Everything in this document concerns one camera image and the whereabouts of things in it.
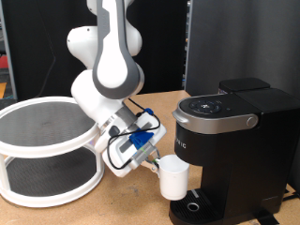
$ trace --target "single-serve coffee machine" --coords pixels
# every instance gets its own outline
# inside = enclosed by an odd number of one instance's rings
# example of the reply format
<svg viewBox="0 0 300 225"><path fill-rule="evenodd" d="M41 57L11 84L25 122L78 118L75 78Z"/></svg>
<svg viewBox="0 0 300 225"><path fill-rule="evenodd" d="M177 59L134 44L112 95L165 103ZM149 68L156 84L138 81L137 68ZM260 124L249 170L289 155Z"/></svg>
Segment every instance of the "single-serve coffee machine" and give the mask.
<svg viewBox="0 0 300 225"><path fill-rule="evenodd" d="M173 112L176 155L202 166L201 187L171 202L175 225L237 224L281 206L300 100L257 79L222 82L220 92L227 95L185 98Z"/></svg>

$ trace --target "silver trim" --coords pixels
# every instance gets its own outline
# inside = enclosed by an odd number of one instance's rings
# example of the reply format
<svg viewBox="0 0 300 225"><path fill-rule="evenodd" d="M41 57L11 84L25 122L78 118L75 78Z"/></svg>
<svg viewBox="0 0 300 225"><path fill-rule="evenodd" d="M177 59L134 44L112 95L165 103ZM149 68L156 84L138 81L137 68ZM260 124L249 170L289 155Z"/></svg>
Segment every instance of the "silver trim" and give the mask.
<svg viewBox="0 0 300 225"><path fill-rule="evenodd" d="M11 82L12 95L13 95L14 99L18 99L16 83L15 83L15 79L13 76L13 69L12 69L13 66L11 63L10 49L9 49L9 45L8 45L8 34L7 34L7 29L6 29L6 21L4 18L3 8L2 8L2 0L0 0L0 17L1 17L1 23L2 23L4 44L5 44L6 52L7 52L8 71L9 71L9 78L10 78L10 82Z"/></svg>
<svg viewBox="0 0 300 225"><path fill-rule="evenodd" d="M186 97L178 102L177 109L172 112L173 117L177 123L187 130L201 134L219 134L234 132L237 130L254 128L259 121L256 114L237 115L232 117L209 119L196 117L180 109L180 103L186 100Z"/></svg>
<svg viewBox="0 0 300 225"><path fill-rule="evenodd" d="M187 90L187 81L188 81L188 55L189 55L189 44L190 44L191 18L193 16L193 5L194 5L194 1L190 0L189 19L188 19L188 36L187 36L187 61L186 61L185 91Z"/></svg>

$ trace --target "coffee maker control panel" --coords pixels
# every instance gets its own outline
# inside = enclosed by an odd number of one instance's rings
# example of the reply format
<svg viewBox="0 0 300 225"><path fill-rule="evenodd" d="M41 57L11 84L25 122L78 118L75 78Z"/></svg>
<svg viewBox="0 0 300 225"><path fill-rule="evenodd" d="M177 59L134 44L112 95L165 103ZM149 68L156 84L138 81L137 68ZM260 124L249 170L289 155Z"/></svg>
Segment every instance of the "coffee maker control panel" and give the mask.
<svg viewBox="0 0 300 225"><path fill-rule="evenodd" d="M180 109L201 118L224 118L261 111L235 94L205 97L188 97L179 103Z"/></svg>

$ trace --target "cable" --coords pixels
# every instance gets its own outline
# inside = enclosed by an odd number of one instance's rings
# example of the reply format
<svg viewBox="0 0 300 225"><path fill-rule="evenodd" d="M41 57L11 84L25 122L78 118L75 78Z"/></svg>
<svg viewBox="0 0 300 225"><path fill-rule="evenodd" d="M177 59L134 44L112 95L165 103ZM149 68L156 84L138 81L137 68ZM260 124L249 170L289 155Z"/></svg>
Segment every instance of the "cable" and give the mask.
<svg viewBox="0 0 300 225"><path fill-rule="evenodd" d="M135 101L133 101L132 99L129 98L129 100L135 104L136 106L138 106L139 108L143 109L143 112L142 113L146 113L146 110L140 106L138 103L136 103ZM156 117L157 121L158 121L158 125L156 127L152 127L152 128L147 128L147 129L140 129L140 130L135 130L135 131L132 131L132 132L129 132L129 133L123 133L123 134L118 134L118 135L114 135L112 136L109 141L108 141L108 144L107 144L107 156L108 156L108 159L111 163L111 165L113 166L114 169L116 170L123 170L124 168L126 168L126 166L131 162L131 159L129 159L123 166L121 167L116 167L114 164L113 164L113 161L111 159L111 155L110 155L110 145L112 144L112 142L114 142L117 138L121 137L121 136L126 136L126 135L129 135L129 134L134 134L134 133L139 133L139 132L143 132L143 131L149 131L149 130L153 130L153 129L158 129L160 127L160 120L159 118L153 113L154 117Z"/></svg>
<svg viewBox="0 0 300 225"><path fill-rule="evenodd" d="M140 109L144 110L144 108L142 106L140 106L138 103L136 103L134 100L132 100L131 98L128 99L129 101L131 101L133 104L135 104L137 107L139 107Z"/></svg>
<svg viewBox="0 0 300 225"><path fill-rule="evenodd" d="M48 81L48 78L49 78L49 75L51 73L51 71L53 70L53 67L54 67L54 64L56 62L56 56L55 56L55 53L54 53L54 49L53 49L53 43L51 42L51 38L50 38L50 35L46 29L46 25L45 25L45 22L41 16L41 12L40 12L40 8L39 8L39 5L38 5L38 0L36 0L36 3L37 3L37 9L38 9L38 13L39 13L39 17L43 23L43 27L44 27L44 31L46 33L46 36L47 36L47 39L48 39L48 42L49 42L49 46L50 46L50 49L51 49L51 52L52 52L52 56L53 56L53 60L52 60L52 63L47 71L47 74L46 74L46 78L44 80L44 83L39 91L39 93L37 94L37 96L35 96L34 98L39 98L41 96L41 94L43 93L44 89L45 89L45 86L46 86L46 83Z"/></svg>

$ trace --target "white cup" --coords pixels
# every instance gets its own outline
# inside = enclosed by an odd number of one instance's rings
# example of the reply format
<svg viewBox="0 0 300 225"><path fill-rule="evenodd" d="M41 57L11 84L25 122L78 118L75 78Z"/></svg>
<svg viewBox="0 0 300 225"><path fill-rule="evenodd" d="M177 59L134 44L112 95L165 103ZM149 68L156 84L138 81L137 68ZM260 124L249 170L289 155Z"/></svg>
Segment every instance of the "white cup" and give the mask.
<svg viewBox="0 0 300 225"><path fill-rule="evenodd" d="M159 161L161 195L168 200L181 200L188 191L189 164L177 155L168 155Z"/></svg>

